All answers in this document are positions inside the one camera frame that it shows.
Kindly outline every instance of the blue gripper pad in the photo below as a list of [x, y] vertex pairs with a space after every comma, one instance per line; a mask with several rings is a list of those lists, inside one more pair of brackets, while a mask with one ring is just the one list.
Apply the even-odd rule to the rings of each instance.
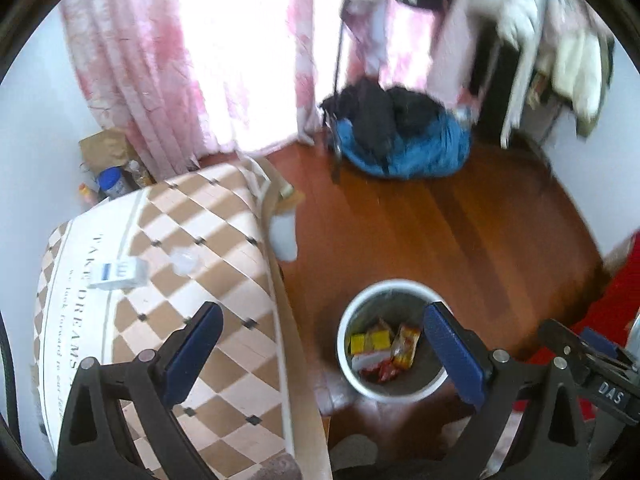
[[609, 341], [594, 329], [589, 328], [588, 326], [585, 327], [582, 332], [580, 332], [580, 338], [584, 339], [593, 349], [603, 353], [607, 357], [611, 357], [612, 359], [616, 359], [618, 357], [618, 345]]
[[424, 310], [424, 335], [453, 381], [460, 398], [479, 410], [486, 398], [482, 368], [432, 304]]
[[198, 326], [191, 332], [166, 370], [162, 403], [170, 408], [184, 402], [204, 363], [220, 339], [223, 327], [222, 309], [212, 303]]

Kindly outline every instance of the bottle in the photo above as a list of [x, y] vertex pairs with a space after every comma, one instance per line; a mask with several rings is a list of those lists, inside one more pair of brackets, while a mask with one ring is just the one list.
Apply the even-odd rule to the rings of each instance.
[[197, 247], [175, 247], [169, 258], [174, 272], [178, 276], [189, 276], [192, 272], [195, 272], [200, 267], [200, 258], [196, 252]]
[[98, 203], [98, 194], [87, 186], [87, 184], [80, 184], [78, 186], [78, 191], [80, 192], [80, 196], [85, 204], [89, 207], [93, 207]]
[[140, 186], [140, 189], [146, 186], [151, 186], [152, 182], [148, 171], [146, 168], [143, 169], [138, 161], [130, 160], [127, 164], [127, 171], [129, 171], [135, 183]]
[[98, 186], [111, 198], [118, 198], [133, 191], [117, 166], [107, 168], [98, 175]]

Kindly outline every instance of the paper bag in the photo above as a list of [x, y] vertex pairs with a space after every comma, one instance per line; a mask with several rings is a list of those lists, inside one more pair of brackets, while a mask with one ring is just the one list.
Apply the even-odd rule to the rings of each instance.
[[99, 175], [107, 168], [125, 166], [130, 160], [140, 162], [124, 131], [117, 128], [103, 130], [78, 144], [84, 163], [94, 175]]

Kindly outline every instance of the red fabric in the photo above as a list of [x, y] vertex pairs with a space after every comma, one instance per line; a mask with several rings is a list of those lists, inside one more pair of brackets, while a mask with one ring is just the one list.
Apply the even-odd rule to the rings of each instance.
[[[580, 334], [585, 327], [590, 327], [604, 337], [620, 346], [626, 344], [628, 330], [640, 307], [640, 237], [636, 236], [634, 246], [625, 266], [611, 281], [604, 296], [593, 303], [583, 320], [571, 327]], [[547, 348], [536, 352], [529, 363], [547, 364], [555, 357]], [[580, 400], [580, 408], [585, 420], [595, 416], [593, 406], [586, 400]], [[521, 412], [524, 403], [516, 403], [514, 409]]]

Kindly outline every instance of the pink curtain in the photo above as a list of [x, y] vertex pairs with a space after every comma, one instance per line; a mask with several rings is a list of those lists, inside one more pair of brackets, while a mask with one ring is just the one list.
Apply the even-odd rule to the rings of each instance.
[[156, 178], [215, 146], [184, 46], [179, 0], [63, 0], [78, 81], [103, 128], [126, 131]]
[[[209, 153], [312, 143], [320, 125], [316, 103], [332, 92], [341, 5], [63, 0], [62, 13], [97, 121], [124, 129], [152, 174], [166, 178]], [[373, 37], [358, 33], [351, 49], [347, 33], [341, 85], [347, 72], [351, 80], [371, 65], [384, 86], [424, 89], [438, 16], [394, 0], [371, 9], [364, 15], [369, 24], [354, 30]]]

